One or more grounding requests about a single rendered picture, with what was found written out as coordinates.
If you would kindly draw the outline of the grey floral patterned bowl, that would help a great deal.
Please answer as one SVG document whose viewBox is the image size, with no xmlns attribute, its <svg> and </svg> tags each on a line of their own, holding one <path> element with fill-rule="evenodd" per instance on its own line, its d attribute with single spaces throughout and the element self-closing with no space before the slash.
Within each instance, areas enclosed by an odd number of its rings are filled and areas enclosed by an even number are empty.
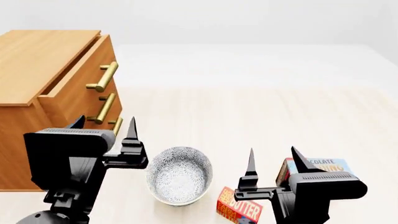
<svg viewBox="0 0 398 224">
<path fill-rule="evenodd" d="M 149 162 L 146 171 L 151 195 L 173 207 L 199 201 L 213 180 L 209 158 L 192 147 L 172 147 L 160 152 Z"/>
</svg>

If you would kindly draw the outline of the wooden cabinet drawer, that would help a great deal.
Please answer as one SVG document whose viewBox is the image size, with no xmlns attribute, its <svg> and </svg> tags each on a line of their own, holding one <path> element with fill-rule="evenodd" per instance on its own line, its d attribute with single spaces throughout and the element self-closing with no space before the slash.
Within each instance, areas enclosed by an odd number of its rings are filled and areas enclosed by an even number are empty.
<svg viewBox="0 0 398 224">
<path fill-rule="evenodd" d="M 46 95 L 39 96 L 39 102 L 53 126 L 61 128 L 75 121 L 68 119 L 67 112 L 72 93 L 82 85 L 97 83 L 105 72 L 100 65 L 111 62 L 117 62 L 111 38 L 101 35 Z"/>
<path fill-rule="evenodd" d="M 110 93 L 115 93 L 116 98 L 112 104 L 112 107 L 104 119 L 103 124 L 96 124 L 93 121 L 85 121 L 84 128 L 90 129 L 112 129 L 113 125 L 108 124 L 108 121 L 117 120 L 119 117 L 122 106 L 118 95 L 114 80 L 111 80 L 105 91 L 98 93 L 94 89 L 86 89 L 86 86 L 82 85 L 79 89 L 75 89 L 72 93 L 72 99 L 69 101 L 67 107 L 68 119 L 77 119 L 80 115 L 85 117 L 95 117 L 103 106 L 104 102 L 98 100 L 99 96 L 108 96 Z"/>
</svg>

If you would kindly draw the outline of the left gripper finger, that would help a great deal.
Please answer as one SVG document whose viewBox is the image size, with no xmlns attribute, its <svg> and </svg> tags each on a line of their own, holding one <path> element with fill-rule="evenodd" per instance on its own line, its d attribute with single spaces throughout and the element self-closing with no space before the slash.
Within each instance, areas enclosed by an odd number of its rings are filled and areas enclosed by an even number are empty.
<svg viewBox="0 0 398 224">
<path fill-rule="evenodd" d="M 69 124 L 65 128 L 82 129 L 85 125 L 85 115 L 80 115 L 72 124 Z"/>
<path fill-rule="evenodd" d="M 122 140 L 121 154 L 144 154 L 144 145 L 137 135 L 135 117 L 132 117 L 127 136 Z"/>
</svg>

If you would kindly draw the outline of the wooden cabinet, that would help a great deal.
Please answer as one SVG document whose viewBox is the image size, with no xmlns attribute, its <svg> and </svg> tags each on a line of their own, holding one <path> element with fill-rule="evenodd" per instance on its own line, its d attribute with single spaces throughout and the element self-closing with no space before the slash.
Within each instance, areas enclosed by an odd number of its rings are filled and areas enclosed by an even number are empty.
<svg viewBox="0 0 398 224">
<path fill-rule="evenodd" d="M 98 30 L 12 30 L 0 35 L 0 192 L 38 192 L 23 135 L 51 124 L 39 102 L 101 35 Z"/>
</svg>

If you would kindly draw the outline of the chocolate pudding box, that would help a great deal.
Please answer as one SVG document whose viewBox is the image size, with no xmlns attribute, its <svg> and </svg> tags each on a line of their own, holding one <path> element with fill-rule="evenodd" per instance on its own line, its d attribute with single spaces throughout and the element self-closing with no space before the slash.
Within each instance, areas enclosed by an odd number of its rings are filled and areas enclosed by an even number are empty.
<svg viewBox="0 0 398 224">
<path fill-rule="evenodd" d="M 307 160 L 317 169 L 327 172 L 344 171 L 354 174 L 344 159 L 307 158 Z M 290 175 L 295 173 L 298 173 L 298 171 L 293 158 L 285 158 L 275 180 L 276 186 L 288 186 Z"/>
</svg>

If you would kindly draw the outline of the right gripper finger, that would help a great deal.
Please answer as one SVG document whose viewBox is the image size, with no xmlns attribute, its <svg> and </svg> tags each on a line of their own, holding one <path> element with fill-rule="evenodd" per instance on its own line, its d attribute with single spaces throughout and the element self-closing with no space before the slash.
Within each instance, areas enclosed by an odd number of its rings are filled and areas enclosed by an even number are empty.
<svg viewBox="0 0 398 224">
<path fill-rule="evenodd" d="M 292 158 L 295 162 L 298 173 L 324 173 L 326 171 L 318 169 L 305 158 L 295 147 L 291 147 Z"/>
<path fill-rule="evenodd" d="M 243 177 L 240 177 L 238 183 L 239 190 L 250 190 L 257 188 L 258 174 L 256 172 L 256 164 L 253 149 L 250 150 L 248 167 Z"/>
</svg>

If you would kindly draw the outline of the red butter box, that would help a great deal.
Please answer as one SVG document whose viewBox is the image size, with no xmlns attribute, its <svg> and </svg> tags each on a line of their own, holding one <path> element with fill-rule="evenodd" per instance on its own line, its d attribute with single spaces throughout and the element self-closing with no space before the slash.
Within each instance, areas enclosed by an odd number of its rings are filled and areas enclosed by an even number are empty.
<svg viewBox="0 0 398 224">
<path fill-rule="evenodd" d="M 216 212 L 235 224 L 257 224 L 262 205 L 250 200 L 236 201 L 234 190 L 224 187 L 217 199 Z"/>
</svg>

